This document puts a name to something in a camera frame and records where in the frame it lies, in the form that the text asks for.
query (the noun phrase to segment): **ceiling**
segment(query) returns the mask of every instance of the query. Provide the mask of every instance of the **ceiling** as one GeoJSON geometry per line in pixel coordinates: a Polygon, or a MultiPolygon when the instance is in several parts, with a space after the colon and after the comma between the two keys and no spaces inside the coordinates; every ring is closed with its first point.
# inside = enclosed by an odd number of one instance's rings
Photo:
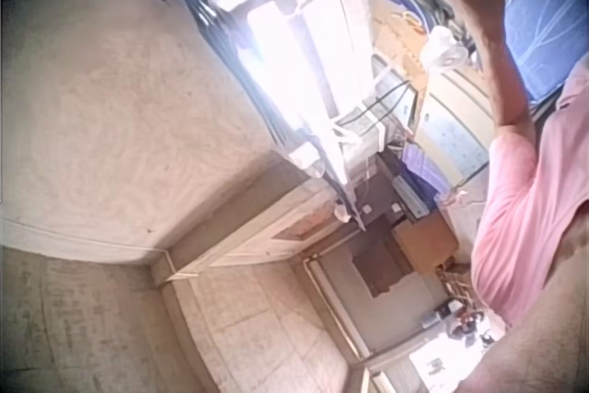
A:
{"type": "Polygon", "coordinates": [[[3,244],[150,261],[274,156],[180,0],[4,0],[3,244]]]}

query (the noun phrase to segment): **black cable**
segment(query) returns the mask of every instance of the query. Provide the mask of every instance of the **black cable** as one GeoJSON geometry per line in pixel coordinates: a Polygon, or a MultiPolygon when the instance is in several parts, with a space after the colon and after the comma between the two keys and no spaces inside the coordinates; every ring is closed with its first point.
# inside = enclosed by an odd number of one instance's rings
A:
{"type": "Polygon", "coordinates": [[[398,85],[396,85],[395,87],[392,87],[391,89],[388,90],[388,92],[380,98],[377,98],[376,101],[370,105],[368,108],[366,108],[365,110],[363,110],[359,115],[356,115],[355,117],[351,118],[348,121],[344,121],[342,123],[338,123],[339,126],[346,126],[350,123],[355,122],[356,120],[362,118],[363,115],[365,115],[366,112],[368,112],[369,110],[371,110],[374,106],[376,106],[378,103],[380,103],[381,101],[383,101],[385,98],[387,98],[390,94],[392,94],[393,92],[395,92],[397,89],[399,89],[400,87],[407,85],[407,88],[409,88],[409,80],[405,80],[402,83],[399,83],[398,85]]]}
{"type": "MultiPolygon", "coordinates": [[[[406,85],[406,86],[405,86],[405,90],[404,90],[404,91],[403,91],[403,93],[401,94],[401,97],[403,97],[403,96],[405,95],[405,93],[407,92],[407,90],[408,90],[408,89],[409,89],[409,85],[406,85]]],[[[392,114],[392,113],[393,113],[393,111],[395,110],[395,108],[397,107],[397,105],[398,105],[398,102],[397,102],[397,104],[396,104],[395,106],[393,106],[393,107],[390,109],[390,111],[389,111],[389,112],[387,112],[385,115],[383,115],[383,116],[382,116],[382,118],[378,119],[378,121],[377,121],[375,124],[373,124],[372,126],[370,126],[370,127],[369,127],[369,128],[366,130],[366,131],[364,131],[363,133],[361,133],[361,134],[359,135],[359,137],[360,137],[360,138],[362,138],[362,137],[364,137],[366,134],[368,134],[370,131],[372,131],[372,130],[373,130],[373,129],[374,129],[376,126],[377,126],[377,124],[378,124],[378,123],[380,123],[382,120],[384,120],[386,117],[388,117],[390,114],[392,114]]]]}

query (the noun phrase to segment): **blue tarp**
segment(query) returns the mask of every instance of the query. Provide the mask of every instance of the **blue tarp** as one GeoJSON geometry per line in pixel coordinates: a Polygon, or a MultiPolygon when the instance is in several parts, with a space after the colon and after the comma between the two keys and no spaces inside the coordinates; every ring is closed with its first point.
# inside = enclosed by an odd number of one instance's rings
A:
{"type": "Polygon", "coordinates": [[[507,44],[532,105],[566,80],[589,52],[587,0],[511,0],[506,8],[507,44]]]}

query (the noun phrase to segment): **pink shirt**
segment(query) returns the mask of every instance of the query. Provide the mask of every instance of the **pink shirt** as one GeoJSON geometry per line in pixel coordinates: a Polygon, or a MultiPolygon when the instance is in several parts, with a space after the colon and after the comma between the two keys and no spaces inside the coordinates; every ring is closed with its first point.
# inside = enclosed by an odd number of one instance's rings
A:
{"type": "Polygon", "coordinates": [[[490,150],[489,196],[472,254],[481,301],[517,324],[542,291],[562,234],[589,200],[589,54],[575,65],[539,148],[503,133],[490,150]]]}

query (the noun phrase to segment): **person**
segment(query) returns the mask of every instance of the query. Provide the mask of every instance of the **person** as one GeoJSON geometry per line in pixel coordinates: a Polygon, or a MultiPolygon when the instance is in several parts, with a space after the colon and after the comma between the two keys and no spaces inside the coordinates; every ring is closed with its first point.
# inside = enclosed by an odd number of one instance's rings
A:
{"type": "Polygon", "coordinates": [[[496,126],[472,282],[511,328],[458,390],[585,391],[589,54],[573,68],[537,148],[506,45],[505,1],[446,1],[476,43],[496,126]]]}

